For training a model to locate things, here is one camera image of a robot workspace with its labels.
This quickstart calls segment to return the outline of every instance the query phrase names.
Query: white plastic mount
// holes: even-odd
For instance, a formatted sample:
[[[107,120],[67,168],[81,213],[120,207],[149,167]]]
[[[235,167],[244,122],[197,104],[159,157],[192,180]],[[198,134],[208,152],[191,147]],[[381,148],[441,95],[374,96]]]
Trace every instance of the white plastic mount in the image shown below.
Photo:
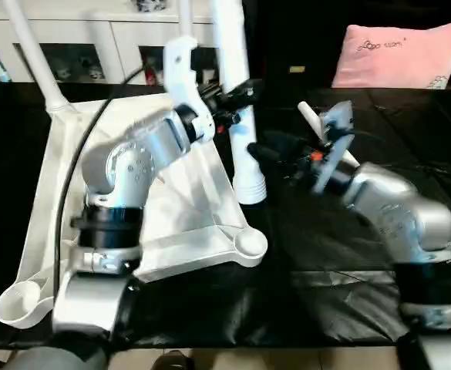
[[[193,121],[200,143],[214,138],[215,123],[196,87],[196,72],[191,69],[191,52],[197,40],[185,35],[169,41],[163,50],[163,84],[175,106],[186,104],[196,114]]]

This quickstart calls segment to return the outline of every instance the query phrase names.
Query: white cabinet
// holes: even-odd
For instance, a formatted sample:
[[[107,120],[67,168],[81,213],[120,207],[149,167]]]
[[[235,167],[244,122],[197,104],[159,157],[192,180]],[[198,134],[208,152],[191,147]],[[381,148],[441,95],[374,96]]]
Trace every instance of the white cabinet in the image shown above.
[[[130,0],[17,0],[61,82],[120,83],[142,64],[133,83],[162,82],[163,46],[179,35],[177,0],[140,13]],[[210,0],[193,0],[193,53],[198,82],[217,78]],[[15,31],[0,1],[0,60],[14,82],[31,82]]]
[[[124,79],[109,22],[31,20],[30,25],[59,81],[119,83]],[[12,81],[33,81],[9,20],[0,20],[0,60]]]
[[[198,82],[218,78],[212,28],[212,25],[193,25],[193,35],[199,47],[193,51],[191,66],[197,71]],[[145,67],[145,73],[137,76],[132,83],[161,85],[163,47],[168,41],[179,36],[179,25],[177,23],[112,22],[112,30],[125,75],[129,75],[141,65]]]

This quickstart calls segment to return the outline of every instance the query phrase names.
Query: white shelf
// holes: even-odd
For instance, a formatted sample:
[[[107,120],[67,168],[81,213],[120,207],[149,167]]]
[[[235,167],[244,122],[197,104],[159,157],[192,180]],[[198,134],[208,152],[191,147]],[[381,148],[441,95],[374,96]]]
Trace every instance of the white shelf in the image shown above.
[[[178,23],[177,1],[166,9],[138,12],[130,0],[21,0],[29,19]],[[193,0],[193,23],[211,23],[210,0]],[[0,1],[0,20],[9,19]]]

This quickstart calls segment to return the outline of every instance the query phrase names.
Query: floor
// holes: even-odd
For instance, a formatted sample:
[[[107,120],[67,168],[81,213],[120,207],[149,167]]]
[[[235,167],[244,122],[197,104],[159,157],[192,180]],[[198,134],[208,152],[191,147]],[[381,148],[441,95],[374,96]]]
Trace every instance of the floor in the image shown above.
[[[137,349],[114,356],[110,370],[150,370],[162,349]],[[333,349],[181,349],[196,370],[399,370],[392,347]],[[0,351],[7,361],[9,351]]]

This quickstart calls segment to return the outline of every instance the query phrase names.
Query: black cloth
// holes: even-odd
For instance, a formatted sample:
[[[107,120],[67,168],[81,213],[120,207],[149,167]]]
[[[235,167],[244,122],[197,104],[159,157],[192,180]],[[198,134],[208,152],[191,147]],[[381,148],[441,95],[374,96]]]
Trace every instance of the black cloth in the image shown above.
[[[61,88],[75,102],[103,99],[110,86]],[[129,86],[125,95],[159,91]],[[267,84],[256,107],[257,131],[312,139],[297,103],[326,110],[344,99],[354,104],[356,129],[381,138],[357,136],[355,157],[402,174],[451,209],[451,90]],[[0,84],[0,294],[15,280],[48,130],[35,85]],[[228,138],[215,143],[232,173]],[[268,194],[268,205],[244,208],[268,237],[263,262],[227,263],[145,285],[133,347],[391,345],[408,331],[389,256],[370,227],[335,197],[314,197],[274,172]],[[41,344],[49,319],[25,331],[0,324],[0,348]]]

